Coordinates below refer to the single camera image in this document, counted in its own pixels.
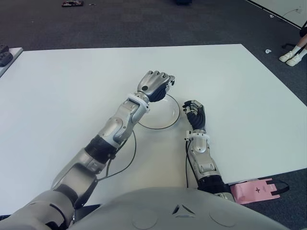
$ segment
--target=shoe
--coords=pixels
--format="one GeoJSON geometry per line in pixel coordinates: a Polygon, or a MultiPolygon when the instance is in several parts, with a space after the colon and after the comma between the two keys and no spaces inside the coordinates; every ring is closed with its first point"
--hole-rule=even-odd
{"type": "Polygon", "coordinates": [[[294,57],[294,53],[292,51],[289,51],[288,53],[286,53],[285,55],[281,56],[279,58],[280,61],[282,62],[286,62],[287,60],[291,59],[294,57]]]}
{"type": "Polygon", "coordinates": [[[302,58],[297,54],[292,59],[288,60],[286,64],[288,66],[295,66],[298,62],[300,62],[302,58]]]}

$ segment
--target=toy car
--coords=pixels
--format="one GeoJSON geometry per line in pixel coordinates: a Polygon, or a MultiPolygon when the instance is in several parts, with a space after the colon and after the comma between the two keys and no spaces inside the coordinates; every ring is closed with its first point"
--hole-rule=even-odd
{"type": "Polygon", "coordinates": [[[83,6],[83,4],[84,4],[84,1],[78,1],[78,0],[65,1],[62,3],[62,7],[83,6]]]}

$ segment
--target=wire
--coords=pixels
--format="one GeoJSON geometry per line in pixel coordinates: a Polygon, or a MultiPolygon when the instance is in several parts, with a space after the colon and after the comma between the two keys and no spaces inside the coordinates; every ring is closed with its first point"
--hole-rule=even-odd
{"type": "Polygon", "coordinates": [[[129,166],[132,164],[132,162],[133,162],[133,160],[134,160],[134,158],[135,158],[135,153],[136,153],[136,137],[135,137],[134,131],[132,131],[132,133],[133,133],[133,136],[134,136],[134,154],[133,154],[133,157],[132,157],[130,163],[129,163],[124,169],[122,169],[122,170],[120,170],[120,171],[118,171],[118,172],[116,172],[116,173],[114,173],[114,174],[112,174],[112,175],[109,175],[109,176],[106,175],[105,177],[98,179],[98,181],[102,181],[102,180],[104,180],[104,179],[106,179],[106,178],[115,176],[115,175],[117,175],[117,174],[119,174],[119,173],[125,171],[125,170],[126,170],[127,168],[129,168],[129,166]]]}
{"type": "MultiPolygon", "coordinates": [[[[124,141],[124,143],[119,147],[119,149],[116,152],[119,152],[121,150],[121,148],[126,144],[127,140],[124,141]]],[[[107,167],[106,167],[106,176],[109,175],[109,168],[110,168],[110,164],[111,164],[112,159],[109,160],[107,167]]]]}
{"type": "Polygon", "coordinates": [[[190,158],[189,158],[189,155],[188,155],[188,150],[189,150],[190,144],[191,144],[191,140],[190,140],[190,142],[189,142],[189,145],[188,145],[188,143],[186,142],[186,158],[187,158],[188,161],[189,161],[190,167],[191,167],[191,169],[192,169],[192,172],[193,172],[193,174],[194,174],[195,180],[196,180],[197,185],[198,185],[197,176],[196,176],[196,173],[195,173],[194,170],[193,170],[192,163],[191,163],[190,158]]]}
{"type": "Polygon", "coordinates": [[[106,176],[109,175],[109,168],[110,168],[110,164],[111,164],[112,159],[109,160],[107,167],[106,167],[106,176]]]}
{"type": "Polygon", "coordinates": [[[297,11],[298,9],[294,9],[294,10],[291,10],[291,11],[288,11],[287,13],[285,13],[282,17],[284,17],[286,14],[288,14],[288,13],[291,13],[291,12],[293,12],[293,11],[297,11]]]}
{"type": "Polygon", "coordinates": [[[187,163],[188,163],[188,156],[186,155],[186,181],[187,181],[187,188],[189,187],[189,182],[188,182],[188,170],[187,170],[187,163]]]}

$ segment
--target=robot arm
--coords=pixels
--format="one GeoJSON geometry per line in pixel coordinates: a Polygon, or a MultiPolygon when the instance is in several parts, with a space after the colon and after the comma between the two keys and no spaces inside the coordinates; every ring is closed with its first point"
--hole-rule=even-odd
{"type": "Polygon", "coordinates": [[[52,188],[1,221],[1,229],[66,229],[76,208],[82,207],[95,189],[99,174],[132,134],[134,126],[149,111],[149,102],[165,97],[175,77],[149,71],[137,92],[118,108],[100,132],[81,149],[53,181],[52,188]]]}
{"type": "Polygon", "coordinates": [[[193,131],[187,131],[187,157],[198,189],[234,201],[228,185],[226,185],[218,171],[216,163],[210,156],[210,137],[205,130],[205,111],[198,101],[187,101],[183,105],[184,111],[193,131]]]}

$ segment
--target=transparent plate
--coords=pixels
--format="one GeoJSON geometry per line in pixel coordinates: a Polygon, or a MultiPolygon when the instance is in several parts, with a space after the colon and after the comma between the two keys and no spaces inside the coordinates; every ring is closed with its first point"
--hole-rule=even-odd
{"type": "Polygon", "coordinates": [[[141,126],[150,129],[163,129],[172,126],[179,118],[180,108],[177,101],[170,95],[149,104],[150,111],[139,121],[141,126]]]}

